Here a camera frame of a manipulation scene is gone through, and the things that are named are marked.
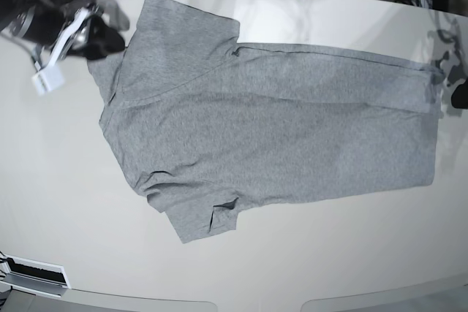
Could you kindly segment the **grey t-shirt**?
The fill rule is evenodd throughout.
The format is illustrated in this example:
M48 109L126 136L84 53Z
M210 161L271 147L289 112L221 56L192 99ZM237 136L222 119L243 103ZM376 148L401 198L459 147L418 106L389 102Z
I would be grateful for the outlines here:
M181 242L234 230L252 208L433 182L441 71L239 32L232 18L145 0L124 51L88 63L127 183Z

